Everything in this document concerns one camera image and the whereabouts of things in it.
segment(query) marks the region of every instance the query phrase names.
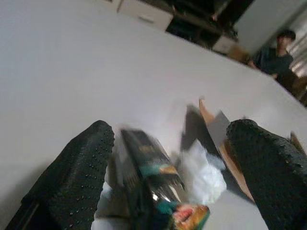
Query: wall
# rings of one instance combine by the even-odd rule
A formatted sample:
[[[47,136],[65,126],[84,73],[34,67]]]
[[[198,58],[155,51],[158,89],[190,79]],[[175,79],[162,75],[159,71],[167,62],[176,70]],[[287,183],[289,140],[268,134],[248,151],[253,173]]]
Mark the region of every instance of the wall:
[[[236,23],[239,43],[250,53],[262,47],[307,0],[255,0]]]

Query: snack package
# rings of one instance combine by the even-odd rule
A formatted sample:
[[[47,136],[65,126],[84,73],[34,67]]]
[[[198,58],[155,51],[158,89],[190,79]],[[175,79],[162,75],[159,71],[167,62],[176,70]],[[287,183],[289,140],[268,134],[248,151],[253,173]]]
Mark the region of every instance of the snack package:
[[[184,185],[159,142],[141,130],[122,130],[116,149],[132,229],[202,229],[206,206],[188,204]]]

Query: man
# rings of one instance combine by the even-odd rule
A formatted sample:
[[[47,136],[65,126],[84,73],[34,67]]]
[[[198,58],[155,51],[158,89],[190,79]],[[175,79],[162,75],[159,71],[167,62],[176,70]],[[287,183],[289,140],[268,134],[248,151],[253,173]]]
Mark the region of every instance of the man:
[[[249,62],[254,69],[270,74],[274,79],[289,70],[293,57],[286,48],[295,40],[295,32],[284,30],[277,36],[277,48],[261,50]]]

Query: white cabinet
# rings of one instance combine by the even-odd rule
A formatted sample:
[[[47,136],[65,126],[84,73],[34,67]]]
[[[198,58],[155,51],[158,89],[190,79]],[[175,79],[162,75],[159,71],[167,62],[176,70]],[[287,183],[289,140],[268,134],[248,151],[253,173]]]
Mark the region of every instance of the white cabinet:
[[[163,31],[173,19],[172,14],[138,0],[123,0],[118,12]]]

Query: dark shirt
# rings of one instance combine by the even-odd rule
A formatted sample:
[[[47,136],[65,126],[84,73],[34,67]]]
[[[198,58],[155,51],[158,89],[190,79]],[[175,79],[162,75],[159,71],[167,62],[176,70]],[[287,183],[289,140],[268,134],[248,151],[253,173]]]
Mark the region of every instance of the dark shirt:
[[[293,57],[290,54],[279,57],[276,55],[275,48],[268,48],[256,54],[252,61],[262,72],[280,75],[289,70]]]

